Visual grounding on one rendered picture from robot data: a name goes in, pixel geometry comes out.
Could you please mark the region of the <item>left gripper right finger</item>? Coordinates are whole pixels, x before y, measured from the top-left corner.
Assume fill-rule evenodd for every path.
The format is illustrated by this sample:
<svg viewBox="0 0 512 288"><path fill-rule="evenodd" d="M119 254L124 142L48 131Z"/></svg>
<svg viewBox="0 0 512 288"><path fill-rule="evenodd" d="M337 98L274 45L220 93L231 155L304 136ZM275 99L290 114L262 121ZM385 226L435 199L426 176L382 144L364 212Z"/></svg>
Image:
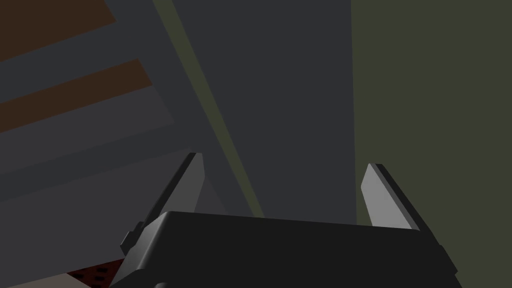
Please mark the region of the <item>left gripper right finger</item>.
<svg viewBox="0 0 512 288"><path fill-rule="evenodd" d="M420 230L376 163L367 165L360 188L373 227Z"/></svg>

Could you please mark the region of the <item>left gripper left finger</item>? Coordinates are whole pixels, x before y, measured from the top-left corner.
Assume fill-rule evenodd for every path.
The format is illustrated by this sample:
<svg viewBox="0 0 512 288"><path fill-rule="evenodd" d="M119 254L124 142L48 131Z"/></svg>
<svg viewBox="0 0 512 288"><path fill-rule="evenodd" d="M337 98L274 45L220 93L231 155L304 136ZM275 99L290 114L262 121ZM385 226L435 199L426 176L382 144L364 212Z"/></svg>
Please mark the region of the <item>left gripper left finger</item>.
<svg viewBox="0 0 512 288"><path fill-rule="evenodd" d="M203 155L190 152L159 195L142 227L145 228L165 212L193 213L204 181Z"/></svg>

